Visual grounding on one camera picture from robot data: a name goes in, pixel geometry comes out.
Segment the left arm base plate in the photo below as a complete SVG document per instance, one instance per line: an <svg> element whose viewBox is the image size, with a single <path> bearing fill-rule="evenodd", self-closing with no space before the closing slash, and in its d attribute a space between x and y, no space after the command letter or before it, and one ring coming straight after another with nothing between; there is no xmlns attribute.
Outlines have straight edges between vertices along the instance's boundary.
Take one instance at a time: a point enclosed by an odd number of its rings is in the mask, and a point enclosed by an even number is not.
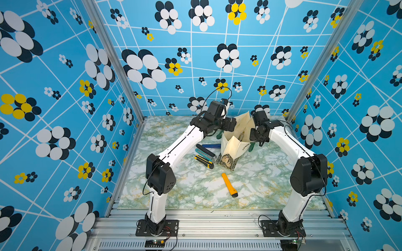
<svg viewBox="0 0 402 251"><path fill-rule="evenodd" d="M154 224L150 220L139 220L135 235L140 237L168 237L178 235L179 220L162 220Z"/></svg>

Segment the cream tote bag green handles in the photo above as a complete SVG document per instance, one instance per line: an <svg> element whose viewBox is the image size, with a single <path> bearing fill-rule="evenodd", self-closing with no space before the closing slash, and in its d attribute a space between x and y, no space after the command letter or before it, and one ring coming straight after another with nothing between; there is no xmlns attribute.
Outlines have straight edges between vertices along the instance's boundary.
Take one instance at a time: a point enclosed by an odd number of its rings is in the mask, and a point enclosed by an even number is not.
<svg viewBox="0 0 402 251"><path fill-rule="evenodd" d="M219 164L231 171L237 162L244 155L252 141L250 140L251 129L255 128L254 121L250 113L244 113L235 117L236 126L233 132L224 131L222 136Z"/></svg>

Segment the aluminium frame rail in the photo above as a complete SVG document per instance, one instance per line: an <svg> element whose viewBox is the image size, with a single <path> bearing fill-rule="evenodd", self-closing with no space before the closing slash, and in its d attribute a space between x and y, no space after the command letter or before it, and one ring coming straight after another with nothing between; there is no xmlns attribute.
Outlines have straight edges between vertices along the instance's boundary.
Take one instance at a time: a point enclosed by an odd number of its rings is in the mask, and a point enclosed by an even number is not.
<svg viewBox="0 0 402 251"><path fill-rule="evenodd" d="M145 210L112 209L97 220L87 251L148 251L148 237L136 236L137 222ZM309 210L304 215L306 236L264 237L260 221L276 219L277 210L168 210L167 219L179 220L176 237L164 251L282 251L281 240L305 240L300 251L358 250L345 220L327 210Z"/></svg>

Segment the orange utility knife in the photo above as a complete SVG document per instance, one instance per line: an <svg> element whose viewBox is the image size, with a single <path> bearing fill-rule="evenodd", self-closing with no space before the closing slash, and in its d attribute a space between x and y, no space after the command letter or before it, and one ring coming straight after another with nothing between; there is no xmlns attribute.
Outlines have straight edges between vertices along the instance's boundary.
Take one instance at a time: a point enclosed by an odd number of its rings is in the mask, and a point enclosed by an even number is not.
<svg viewBox="0 0 402 251"><path fill-rule="evenodd" d="M231 182L230 182L228 176L227 176L225 173L222 173L222 178L223 178L223 180L224 180L224 183L225 183L226 187L228 188L228 191L229 191L230 195L231 195L233 198L238 197L238 192L234 189L234 187L233 187L233 185L231 184Z"/></svg>

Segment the circuit board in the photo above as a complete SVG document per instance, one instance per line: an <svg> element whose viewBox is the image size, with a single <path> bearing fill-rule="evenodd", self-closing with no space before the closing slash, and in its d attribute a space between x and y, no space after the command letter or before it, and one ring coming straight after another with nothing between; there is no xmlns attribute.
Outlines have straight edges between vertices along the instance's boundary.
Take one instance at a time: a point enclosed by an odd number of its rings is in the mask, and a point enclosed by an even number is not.
<svg viewBox="0 0 402 251"><path fill-rule="evenodd" d="M291 240L291 239L283 239L281 240L281 248L282 251L299 251L300 248L306 244L305 240Z"/></svg>
<svg viewBox="0 0 402 251"><path fill-rule="evenodd" d="M164 239L147 239L144 248L145 250L161 251L165 248L166 241Z"/></svg>

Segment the teal utility knife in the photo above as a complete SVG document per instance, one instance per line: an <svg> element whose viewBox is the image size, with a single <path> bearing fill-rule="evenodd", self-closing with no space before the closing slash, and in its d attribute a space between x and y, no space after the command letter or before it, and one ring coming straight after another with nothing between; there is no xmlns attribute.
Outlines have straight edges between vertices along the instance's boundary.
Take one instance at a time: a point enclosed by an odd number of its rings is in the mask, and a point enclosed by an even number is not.
<svg viewBox="0 0 402 251"><path fill-rule="evenodd" d="M210 162L212 162L212 163L214 162L214 158L211 157L210 155L208 155L207 153L203 152L202 150L196 148L196 149L195 149L195 152L196 152L198 155L202 156L203 158L207 159L208 161L210 161Z"/></svg>

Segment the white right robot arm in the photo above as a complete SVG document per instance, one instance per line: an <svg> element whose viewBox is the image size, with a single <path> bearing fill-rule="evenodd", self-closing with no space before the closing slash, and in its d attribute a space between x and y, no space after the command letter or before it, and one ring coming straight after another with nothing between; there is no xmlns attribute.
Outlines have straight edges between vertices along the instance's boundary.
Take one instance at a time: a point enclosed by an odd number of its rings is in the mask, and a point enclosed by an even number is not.
<svg viewBox="0 0 402 251"><path fill-rule="evenodd" d="M263 145L273 141L285 152L294 164L290 176L292 192L286 206L280 211L277 221L278 232L290 235L302 226L303 214L312 197L322 196L327 186L327 158L297 141L279 120L259 123L250 131L250 140Z"/></svg>

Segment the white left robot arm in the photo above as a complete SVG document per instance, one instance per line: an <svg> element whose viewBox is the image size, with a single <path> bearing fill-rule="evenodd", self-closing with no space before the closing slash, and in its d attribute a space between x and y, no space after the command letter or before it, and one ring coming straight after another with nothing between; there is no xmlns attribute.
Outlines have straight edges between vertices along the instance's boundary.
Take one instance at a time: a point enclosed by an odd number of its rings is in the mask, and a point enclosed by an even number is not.
<svg viewBox="0 0 402 251"><path fill-rule="evenodd" d="M189 150L210 134L217 130L233 132L236 124L235 118L203 112L201 116L193 117L184 133L166 150L158 155L150 154L147 157L147 180L144 187L149 188L150 206L144 220L151 234L159 235L165 229L167 194L177 181L173 170L176 165Z"/></svg>

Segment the blue utility knife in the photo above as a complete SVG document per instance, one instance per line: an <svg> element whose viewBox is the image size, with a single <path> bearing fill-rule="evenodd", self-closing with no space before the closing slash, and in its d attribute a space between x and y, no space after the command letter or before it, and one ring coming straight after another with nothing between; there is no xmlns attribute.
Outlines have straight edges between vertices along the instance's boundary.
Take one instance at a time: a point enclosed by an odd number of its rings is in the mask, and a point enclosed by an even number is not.
<svg viewBox="0 0 402 251"><path fill-rule="evenodd" d="M208 148L208 149L220 149L222 145L221 144L203 144L202 146L205 148Z"/></svg>

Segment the yellow black utility knife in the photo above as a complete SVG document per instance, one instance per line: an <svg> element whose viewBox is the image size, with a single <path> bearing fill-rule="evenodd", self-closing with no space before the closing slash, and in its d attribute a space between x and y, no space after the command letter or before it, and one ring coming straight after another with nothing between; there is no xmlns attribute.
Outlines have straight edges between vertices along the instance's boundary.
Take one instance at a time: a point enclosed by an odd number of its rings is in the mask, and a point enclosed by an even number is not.
<svg viewBox="0 0 402 251"><path fill-rule="evenodd" d="M207 168L209 169L213 169L214 168L214 164L212 161L209 161L208 159L200 156L200 155L196 155L194 157L194 159L196 159L197 161L201 162L203 165L205 165Z"/></svg>

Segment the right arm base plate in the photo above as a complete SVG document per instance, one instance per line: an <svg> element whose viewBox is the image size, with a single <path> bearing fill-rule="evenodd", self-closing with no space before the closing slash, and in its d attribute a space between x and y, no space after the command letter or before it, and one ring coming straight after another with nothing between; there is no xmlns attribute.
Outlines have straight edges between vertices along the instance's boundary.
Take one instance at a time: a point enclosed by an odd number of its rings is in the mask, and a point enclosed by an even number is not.
<svg viewBox="0 0 402 251"><path fill-rule="evenodd" d="M260 226L264 237L301 238L306 236L305 229L300 221L289 223L280 220L278 223L277 221L262 220Z"/></svg>

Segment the right circuit board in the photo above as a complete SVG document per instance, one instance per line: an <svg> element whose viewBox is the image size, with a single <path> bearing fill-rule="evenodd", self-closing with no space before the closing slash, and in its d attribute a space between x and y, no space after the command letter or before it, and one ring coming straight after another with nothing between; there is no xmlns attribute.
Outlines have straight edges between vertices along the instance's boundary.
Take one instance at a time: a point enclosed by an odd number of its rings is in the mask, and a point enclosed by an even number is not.
<svg viewBox="0 0 402 251"><path fill-rule="evenodd" d="M305 240L291 240L291 239L283 239L281 240L281 248L282 251L299 251L300 248L306 244Z"/></svg>

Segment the left circuit board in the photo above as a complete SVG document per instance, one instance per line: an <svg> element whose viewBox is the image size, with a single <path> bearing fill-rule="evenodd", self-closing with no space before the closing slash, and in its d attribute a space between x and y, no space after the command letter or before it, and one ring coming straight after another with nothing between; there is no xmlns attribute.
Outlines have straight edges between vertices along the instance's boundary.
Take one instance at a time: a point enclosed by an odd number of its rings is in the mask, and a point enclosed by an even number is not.
<svg viewBox="0 0 402 251"><path fill-rule="evenodd" d="M165 248L166 241L164 239L147 239L144 248L145 250L161 251Z"/></svg>

